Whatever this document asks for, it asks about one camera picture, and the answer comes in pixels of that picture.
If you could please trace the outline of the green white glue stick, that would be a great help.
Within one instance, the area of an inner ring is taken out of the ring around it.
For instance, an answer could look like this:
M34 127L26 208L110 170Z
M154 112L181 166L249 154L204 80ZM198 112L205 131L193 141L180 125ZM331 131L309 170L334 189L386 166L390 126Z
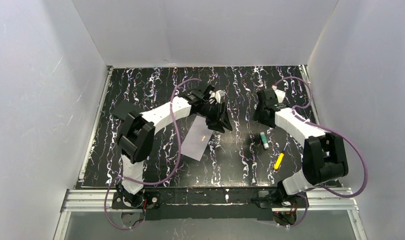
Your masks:
M269 149L269 142L267 140L266 134L264 132L260 132L259 135L260 135L260 139L262 141L263 148L265 150Z

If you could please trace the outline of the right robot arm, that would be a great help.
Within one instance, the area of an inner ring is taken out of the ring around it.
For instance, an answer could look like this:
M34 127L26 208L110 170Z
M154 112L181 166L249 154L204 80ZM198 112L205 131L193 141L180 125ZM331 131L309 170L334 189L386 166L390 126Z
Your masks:
M349 168L343 138L314 127L310 121L294 114L291 107L279 101L278 93L273 88L257 92L254 120L285 130L303 147L301 170L277 184L279 195L293 196L346 176Z

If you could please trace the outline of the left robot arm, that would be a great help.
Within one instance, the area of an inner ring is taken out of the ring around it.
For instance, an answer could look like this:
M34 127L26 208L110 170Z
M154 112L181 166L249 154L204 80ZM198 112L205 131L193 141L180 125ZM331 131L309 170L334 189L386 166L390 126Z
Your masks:
M224 133L232 130L225 92L204 82L196 88L174 94L167 103L147 111L122 100L112 115L121 120L116 139L123 163L121 186L132 196L148 185L143 181L144 160L153 149L155 135L163 128L176 127L177 120L200 115L211 131Z

